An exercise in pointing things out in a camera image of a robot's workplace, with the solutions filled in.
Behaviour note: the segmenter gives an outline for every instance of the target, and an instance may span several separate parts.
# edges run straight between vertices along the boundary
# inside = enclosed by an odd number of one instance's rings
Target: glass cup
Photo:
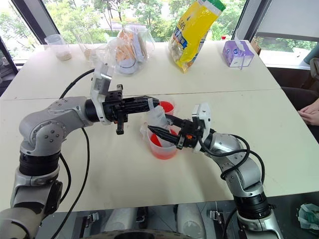
[[[60,61],[66,61],[71,59],[71,51],[60,34],[50,35],[46,37],[44,40],[50,46],[50,48],[55,53],[55,56]]]
[[[90,33],[87,31],[87,29],[83,27],[75,29],[73,33],[85,58],[89,61],[91,52],[94,49]]]

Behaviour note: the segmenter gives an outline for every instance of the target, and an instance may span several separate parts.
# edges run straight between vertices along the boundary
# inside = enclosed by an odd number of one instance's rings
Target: window
[[[1,1],[0,36],[13,60],[27,60],[39,45],[10,0]]]
[[[309,67],[304,58],[317,45],[314,41],[293,40],[274,37],[254,38],[262,49],[260,58],[266,65]]]
[[[68,43],[76,43],[76,28],[88,29],[94,43],[117,36],[122,25],[147,27],[155,41],[167,41],[182,14],[194,0],[43,0],[55,25]],[[207,40],[230,39],[246,0],[222,0],[226,10]]]

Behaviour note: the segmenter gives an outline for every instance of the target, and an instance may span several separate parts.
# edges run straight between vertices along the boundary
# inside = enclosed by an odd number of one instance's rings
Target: plastic bag
[[[154,50],[154,40],[148,30],[123,28],[107,45],[92,52],[94,65],[97,60],[112,65],[115,71],[131,75],[142,68]]]
[[[174,61],[184,72],[194,63],[210,26],[224,9],[220,0],[197,0],[178,21],[168,46]]]
[[[298,211],[298,221],[303,229],[319,230],[319,207],[315,204],[302,204]]]

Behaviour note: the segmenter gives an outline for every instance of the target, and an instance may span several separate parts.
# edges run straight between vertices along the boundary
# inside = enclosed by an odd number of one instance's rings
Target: black cable
[[[62,93],[62,95],[60,96],[60,99],[63,98],[63,97],[66,95],[66,93],[67,93],[79,80],[81,80],[83,77],[85,77],[86,75],[88,75],[88,74],[90,74],[90,73],[92,73],[92,72],[94,72],[94,69],[89,70],[89,71],[83,73],[83,74],[80,75],[78,78],[76,78],[74,81],[72,81],[72,82],[70,83],[70,85],[69,85],[69,86],[65,89],[65,91]]]
[[[228,216],[228,218],[225,221],[225,229],[223,230],[223,239],[227,239],[227,228],[228,228],[228,225],[230,223],[231,218],[233,217],[233,215],[235,214],[236,211],[237,211],[236,208],[234,210],[232,210],[230,215]]]
[[[70,187],[71,187],[71,172],[70,172],[69,166],[66,163],[62,153],[60,153],[60,159],[61,159],[61,161],[62,161],[62,163],[63,163],[63,165],[65,167],[66,173],[68,175],[68,186],[66,187],[66,190],[65,190],[65,192],[64,192],[64,194],[63,194],[63,196],[62,196],[62,198],[60,200],[60,203],[62,203],[63,200],[65,199],[66,195],[68,194],[68,192],[70,190]]]
[[[264,165],[264,162],[263,160],[261,159],[261,157],[255,153],[254,151],[251,151],[250,150],[250,146],[249,146],[249,143],[243,139],[242,137],[240,136],[237,136],[237,135],[234,135],[234,134],[231,134],[232,136],[234,136],[235,138],[241,140],[245,145],[246,145],[246,149],[239,149],[239,150],[234,150],[234,151],[231,151],[231,152],[228,152],[228,153],[215,153],[215,152],[212,152],[210,149],[208,149],[205,144],[203,143],[202,141],[202,137],[199,135],[198,136],[198,141],[199,141],[199,144],[200,146],[204,149],[205,152],[207,152],[208,154],[212,155],[212,156],[215,156],[215,157],[225,157],[225,156],[229,156],[229,155],[233,155],[235,153],[240,153],[240,152],[246,152],[244,158],[239,162],[237,163],[236,165],[234,165],[233,167],[225,170],[223,173],[221,173],[220,177],[225,180],[225,175],[237,168],[239,168],[241,165],[243,165],[246,160],[248,159],[249,157],[249,154],[253,154],[256,156],[256,158],[258,159],[260,165],[261,165],[261,182],[262,184],[264,184],[264,181],[265,181],[265,165]]]
[[[250,146],[248,144],[248,142],[246,140],[244,140],[242,137],[240,136],[237,136],[237,135],[234,135],[232,134],[232,136],[240,139],[241,141],[243,141],[243,143],[246,145],[246,149],[239,149],[239,150],[234,150],[234,151],[231,151],[231,152],[227,152],[227,153],[215,153],[215,152],[212,152],[209,148],[207,148],[205,146],[205,144],[203,143],[202,141],[202,137],[201,136],[198,136],[198,141],[199,141],[199,144],[200,146],[204,149],[204,151],[212,156],[215,156],[215,157],[225,157],[225,156],[229,156],[229,155],[233,155],[235,153],[240,153],[240,152],[246,152],[245,156],[243,157],[243,159],[237,163],[236,165],[234,165],[233,167],[225,170],[224,172],[221,173],[220,177],[221,179],[225,180],[225,175],[237,168],[239,168],[241,165],[243,165],[246,160],[248,159],[249,157],[249,153],[250,153]]]
[[[88,75],[88,74],[90,74],[90,73],[92,73],[92,72],[94,72],[94,69],[89,70],[89,71],[87,71],[87,72],[84,72],[82,75],[80,75],[79,77],[77,77],[74,81],[72,81],[72,82],[70,83],[70,85],[68,85],[68,87],[64,90],[64,92],[63,92],[62,95],[60,96],[60,99],[63,98],[63,97],[66,95],[66,93],[68,93],[68,91],[69,91],[80,79],[82,79],[84,76],[86,76],[86,75]],[[62,201],[64,200],[64,198],[66,197],[66,195],[68,194],[68,192],[69,192],[69,190],[70,190],[72,178],[71,178],[71,173],[70,173],[69,166],[68,166],[68,164],[67,164],[67,162],[66,162],[66,160],[64,159],[64,157],[63,157],[62,154],[60,154],[60,158],[61,158],[61,160],[62,160],[62,163],[63,163],[64,167],[65,167],[66,173],[67,173],[67,175],[68,175],[68,185],[67,185],[67,188],[66,188],[66,190],[65,190],[65,192],[64,192],[64,194],[63,194],[63,196],[62,196],[62,198],[61,198],[61,201],[60,201],[60,203],[62,203]]]
[[[265,181],[265,165],[264,165],[264,162],[261,159],[261,157],[257,153],[255,153],[254,151],[250,151],[250,153],[252,155],[255,155],[256,158],[258,159],[259,163],[260,163],[260,166],[261,166],[261,182],[262,182],[262,184],[264,184],[264,181]]]
[[[84,136],[86,138],[86,143],[87,143],[87,164],[86,164],[86,171],[85,171],[85,176],[84,176],[84,180],[83,180],[83,183],[82,183],[82,187],[81,187],[81,190],[78,194],[78,196],[76,197],[74,203],[72,204],[70,210],[68,211],[68,213],[66,214],[63,222],[61,223],[61,225],[59,226],[58,230],[54,233],[54,235],[51,237],[51,239],[55,239],[55,237],[59,234],[59,232],[61,231],[61,229],[63,228],[65,222],[68,220],[73,208],[75,207],[76,203],[78,202],[79,198],[81,197],[81,194],[83,192],[83,189],[84,189],[84,186],[86,184],[86,180],[88,178],[88,173],[89,173],[89,166],[90,166],[90,142],[89,142],[89,137],[86,133],[86,131],[84,130],[84,128],[81,128],[83,133],[84,133]]]
[[[70,85],[65,89],[65,91],[64,91],[64,92],[62,93],[62,95],[60,96],[60,99],[63,98],[63,97],[66,95],[66,93],[67,93],[80,79],[82,79],[84,76],[86,76],[86,75],[88,75],[88,74],[90,74],[90,73],[92,73],[92,72],[94,72],[94,69],[89,70],[89,71],[83,73],[82,75],[80,75],[79,77],[77,77],[73,82],[71,82]],[[87,164],[86,164],[86,170],[85,170],[84,180],[83,180],[83,183],[82,183],[82,186],[81,186],[81,189],[80,189],[80,192],[79,192],[78,196],[76,197],[76,199],[75,199],[75,201],[73,202],[72,206],[70,207],[68,213],[65,215],[65,217],[64,217],[64,219],[63,219],[61,225],[60,225],[59,228],[56,230],[56,232],[55,232],[54,235],[51,237],[51,239],[55,239],[55,237],[59,234],[59,232],[60,232],[61,229],[63,228],[64,224],[65,224],[66,221],[68,220],[68,218],[69,218],[69,216],[70,216],[70,214],[71,214],[73,208],[75,207],[75,205],[77,204],[79,198],[80,198],[81,195],[82,195],[82,192],[83,192],[84,187],[85,187],[85,184],[86,184],[86,180],[87,180],[87,178],[88,178],[89,166],[90,166],[90,141],[89,141],[89,137],[88,137],[88,135],[87,135],[85,129],[84,129],[84,128],[81,128],[81,129],[82,129],[82,131],[83,131],[83,133],[84,133],[84,136],[85,136],[85,139],[86,139],[86,147],[87,147]],[[62,160],[62,162],[63,162],[63,164],[64,164],[66,170],[69,169],[69,167],[68,167],[68,165],[67,165],[67,163],[66,163],[66,160],[64,159],[64,160]],[[69,182],[68,182],[68,186],[69,186],[69,184],[71,185],[71,173],[70,173],[70,177],[69,177],[69,175],[68,175],[68,180],[69,180]],[[66,197],[67,191],[68,191],[68,188],[67,188],[67,190],[65,191],[63,197],[61,198],[61,201],[62,201],[62,199],[64,199],[64,198]]]

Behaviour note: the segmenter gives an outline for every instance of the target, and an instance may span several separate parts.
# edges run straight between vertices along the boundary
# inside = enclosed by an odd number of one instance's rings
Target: yellow bag
[[[197,0],[180,18],[168,45],[174,61],[184,72],[195,61],[210,26],[224,9],[220,0]]]

